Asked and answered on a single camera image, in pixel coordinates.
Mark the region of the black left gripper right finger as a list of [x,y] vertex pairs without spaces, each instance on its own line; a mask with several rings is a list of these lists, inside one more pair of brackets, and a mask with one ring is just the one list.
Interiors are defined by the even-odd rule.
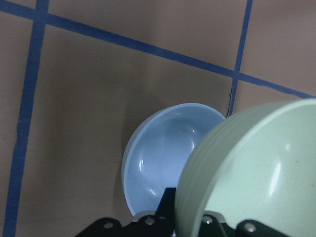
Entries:
[[227,224],[225,217],[218,212],[205,211],[201,219],[202,237],[314,237],[316,235],[316,215],[300,213],[281,218],[281,226],[273,222],[272,226],[254,219],[245,219],[235,228]]

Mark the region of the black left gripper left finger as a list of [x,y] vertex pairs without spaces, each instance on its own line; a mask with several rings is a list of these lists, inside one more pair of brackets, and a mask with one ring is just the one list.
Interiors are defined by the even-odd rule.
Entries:
[[154,214],[142,214],[122,226],[113,218],[101,218],[82,230],[78,237],[171,237],[174,231],[175,188],[166,188]]

